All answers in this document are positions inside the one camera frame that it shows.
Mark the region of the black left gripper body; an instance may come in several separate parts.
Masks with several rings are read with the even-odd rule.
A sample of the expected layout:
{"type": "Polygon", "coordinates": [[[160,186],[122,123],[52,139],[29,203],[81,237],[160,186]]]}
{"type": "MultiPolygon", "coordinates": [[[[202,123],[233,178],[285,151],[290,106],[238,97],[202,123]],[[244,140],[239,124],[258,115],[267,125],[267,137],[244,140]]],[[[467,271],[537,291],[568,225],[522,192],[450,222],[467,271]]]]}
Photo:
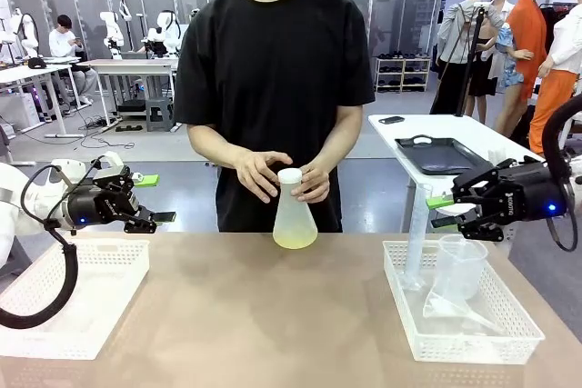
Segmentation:
{"type": "Polygon", "coordinates": [[[74,227],[127,221],[137,214],[132,192],[133,173],[127,165],[99,169],[66,199],[66,211],[74,227]]]}

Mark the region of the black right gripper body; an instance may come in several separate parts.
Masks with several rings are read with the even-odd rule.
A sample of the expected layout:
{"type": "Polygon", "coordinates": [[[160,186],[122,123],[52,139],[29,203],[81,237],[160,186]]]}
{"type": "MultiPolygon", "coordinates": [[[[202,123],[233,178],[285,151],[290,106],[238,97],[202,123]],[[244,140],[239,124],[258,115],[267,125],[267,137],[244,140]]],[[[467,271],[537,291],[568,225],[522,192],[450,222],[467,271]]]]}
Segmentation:
{"type": "Polygon", "coordinates": [[[490,185],[490,195],[499,197],[499,207],[482,207],[481,216],[501,227],[562,216],[567,200],[546,163],[497,165],[498,182],[490,185]]]}

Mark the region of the person's right hand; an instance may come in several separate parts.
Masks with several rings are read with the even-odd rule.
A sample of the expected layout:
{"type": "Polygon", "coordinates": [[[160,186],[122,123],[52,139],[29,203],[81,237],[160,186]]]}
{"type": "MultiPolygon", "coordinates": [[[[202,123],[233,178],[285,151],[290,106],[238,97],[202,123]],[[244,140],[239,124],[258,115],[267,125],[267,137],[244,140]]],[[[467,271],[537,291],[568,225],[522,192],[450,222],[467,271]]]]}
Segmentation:
{"type": "Polygon", "coordinates": [[[263,203],[268,204],[277,197],[278,178],[270,169],[271,164],[292,164],[292,159],[285,153],[268,151],[253,152],[244,149],[234,160],[238,181],[263,203]]]}

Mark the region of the person's left hand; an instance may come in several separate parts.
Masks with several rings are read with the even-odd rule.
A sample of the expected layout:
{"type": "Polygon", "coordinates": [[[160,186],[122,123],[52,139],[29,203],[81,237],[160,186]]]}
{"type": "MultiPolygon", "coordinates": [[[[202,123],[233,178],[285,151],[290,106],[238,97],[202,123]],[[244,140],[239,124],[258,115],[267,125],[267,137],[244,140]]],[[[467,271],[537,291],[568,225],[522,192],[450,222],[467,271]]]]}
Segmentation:
{"type": "Polygon", "coordinates": [[[301,171],[301,182],[291,194],[299,202],[308,204],[324,201],[330,191],[329,171],[316,160],[302,166],[301,171]]]}

